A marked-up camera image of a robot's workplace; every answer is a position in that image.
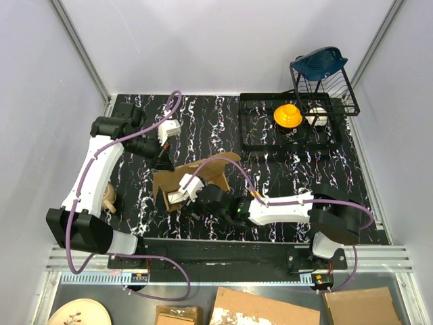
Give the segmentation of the brown cardboard express box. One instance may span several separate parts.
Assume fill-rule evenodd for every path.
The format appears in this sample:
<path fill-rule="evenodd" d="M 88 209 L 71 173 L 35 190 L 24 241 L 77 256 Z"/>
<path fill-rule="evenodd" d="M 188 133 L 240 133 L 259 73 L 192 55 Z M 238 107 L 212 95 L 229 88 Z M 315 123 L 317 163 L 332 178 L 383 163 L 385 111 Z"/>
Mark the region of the brown cardboard express box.
<path fill-rule="evenodd" d="M 239 162 L 239 154 L 223 152 L 175 167 L 173 171 L 154 173 L 152 189 L 156 208 L 169 213 L 179 210 L 194 190 L 203 190 L 207 185 L 228 192 L 225 166 L 231 160 Z"/>

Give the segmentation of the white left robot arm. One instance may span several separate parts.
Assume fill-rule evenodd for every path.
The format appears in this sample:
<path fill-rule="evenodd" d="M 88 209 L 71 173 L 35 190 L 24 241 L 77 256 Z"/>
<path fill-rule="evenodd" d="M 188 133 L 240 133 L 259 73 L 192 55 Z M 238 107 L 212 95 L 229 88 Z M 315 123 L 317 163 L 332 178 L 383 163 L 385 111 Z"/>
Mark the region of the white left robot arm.
<path fill-rule="evenodd" d="M 62 248 L 95 254 L 120 254 L 132 268 L 145 263 L 146 252 L 136 236 L 116 231 L 101 220 L 103 198 L 118 159 L 130 152 L 145 159 L 150 169 L 174 169 L 169 138 L 179 135 L 175 119 L 142 130 L 144 117 L 99 117 L 92 124 L 85 161 L 75 184 L 58 209 L 49 209 L 46 222 Z"/>

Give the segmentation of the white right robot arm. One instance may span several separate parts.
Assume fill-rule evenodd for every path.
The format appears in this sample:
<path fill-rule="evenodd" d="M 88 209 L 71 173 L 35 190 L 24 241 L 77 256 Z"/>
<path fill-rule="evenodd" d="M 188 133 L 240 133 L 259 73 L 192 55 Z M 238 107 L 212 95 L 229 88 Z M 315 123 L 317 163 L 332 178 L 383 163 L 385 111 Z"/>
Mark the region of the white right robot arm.
<path fill-rule="evenodd" d="M 325 267 L 339 248 L 357 245 L 361 230 L 374 221 L 369 209 L 327 184 L 304 194 L 277 198 L 258 194 L 234 197 L 216 185 L 207 185 L 198 191 L 193 204 L 199 212 L 241 229 L 272 223 L 310 224 L 313 237 L 307 260 L 318 269 Z"/>

